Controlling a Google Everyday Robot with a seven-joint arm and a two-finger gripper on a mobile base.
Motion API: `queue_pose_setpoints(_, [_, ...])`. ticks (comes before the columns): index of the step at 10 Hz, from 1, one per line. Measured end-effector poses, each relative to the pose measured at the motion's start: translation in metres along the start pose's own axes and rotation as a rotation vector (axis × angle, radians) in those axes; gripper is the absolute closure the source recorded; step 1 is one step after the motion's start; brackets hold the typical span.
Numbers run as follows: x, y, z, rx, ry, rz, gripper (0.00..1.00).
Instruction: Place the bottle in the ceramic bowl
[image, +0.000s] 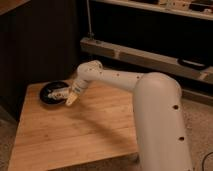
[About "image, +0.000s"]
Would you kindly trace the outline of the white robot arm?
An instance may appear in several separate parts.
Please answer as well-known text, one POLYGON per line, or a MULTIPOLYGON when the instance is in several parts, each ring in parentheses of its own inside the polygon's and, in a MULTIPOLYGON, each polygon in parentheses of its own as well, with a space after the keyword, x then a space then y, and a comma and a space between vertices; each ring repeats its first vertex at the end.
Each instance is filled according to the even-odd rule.
POLYGON ((78 66, 66 104, 72 105, 93 80, 132 93, 142 171, 193 171, 182 114, 182 90, 176 80, 158 72, 106 70, 94 60, 78 66))

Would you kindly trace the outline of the silver cylindrical gripper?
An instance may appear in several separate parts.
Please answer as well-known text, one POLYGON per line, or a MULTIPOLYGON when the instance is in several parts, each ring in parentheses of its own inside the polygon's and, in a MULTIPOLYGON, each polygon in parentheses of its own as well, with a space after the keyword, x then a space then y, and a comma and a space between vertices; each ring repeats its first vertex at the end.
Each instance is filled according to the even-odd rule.
MULTIPOLYGON (((84 93, 84 91, 88 88, 88 83, 84 80, 75 80, 72 84, 72 91, 67 100, 66 105, 71 106, 78 98, 78 95, 81 95, 84 93)), ((71 91, 71 87, 62 87, 60 88, 60 91, 71 91)))

